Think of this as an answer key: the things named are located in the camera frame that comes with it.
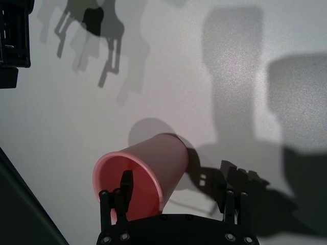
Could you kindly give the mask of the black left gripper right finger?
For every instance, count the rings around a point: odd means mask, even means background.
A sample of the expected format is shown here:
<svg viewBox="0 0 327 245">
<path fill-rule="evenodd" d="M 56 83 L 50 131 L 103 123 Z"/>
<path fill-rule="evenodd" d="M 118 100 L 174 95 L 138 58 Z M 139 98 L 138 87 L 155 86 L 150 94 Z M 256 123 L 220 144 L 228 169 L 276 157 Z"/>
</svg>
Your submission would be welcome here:
<svg viewBox="0 0 327 245">
<path fill-rule="evenodd" d="M 250 181 L 241 170 L 229 170 L 227 177 L 217 171 L 213 175 L 213 197 L 223 214 L 223 221 L 238 226 L 251 225 Z"/>
</svg>

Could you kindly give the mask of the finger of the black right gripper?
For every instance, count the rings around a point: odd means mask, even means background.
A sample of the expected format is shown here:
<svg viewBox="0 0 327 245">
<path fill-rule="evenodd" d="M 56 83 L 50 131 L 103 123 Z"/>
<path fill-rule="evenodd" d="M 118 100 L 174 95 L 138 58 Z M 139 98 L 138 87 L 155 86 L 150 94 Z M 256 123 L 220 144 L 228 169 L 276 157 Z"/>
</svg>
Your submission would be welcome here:
<svg viewBox="0 0 327 245">
<path fill-rule="evenodd" d="M 1 1 L 1 89 L 17 86 L 18 69 L 29 68 L 32 1 Z"/>
</svg>

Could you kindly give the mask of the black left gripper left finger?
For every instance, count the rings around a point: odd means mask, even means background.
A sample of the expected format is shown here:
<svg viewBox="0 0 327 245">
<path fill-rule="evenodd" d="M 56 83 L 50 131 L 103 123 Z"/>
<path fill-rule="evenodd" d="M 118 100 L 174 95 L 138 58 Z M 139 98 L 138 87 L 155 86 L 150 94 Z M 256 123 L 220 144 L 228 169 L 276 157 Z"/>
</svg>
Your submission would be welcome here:
<svg viewBox="0 0 327 245">
<path fill-rule="evenodd" d="M 116 223 L 123 225 L 128 222 L 127 212 L 133 193 L 133 171 L 123 172 L 120 186 L 113 192 L 101 190 L 100 198 L 100 218 L 101 226 L 111 226 L 111 211 L 116 213 Z"/>
</svg>

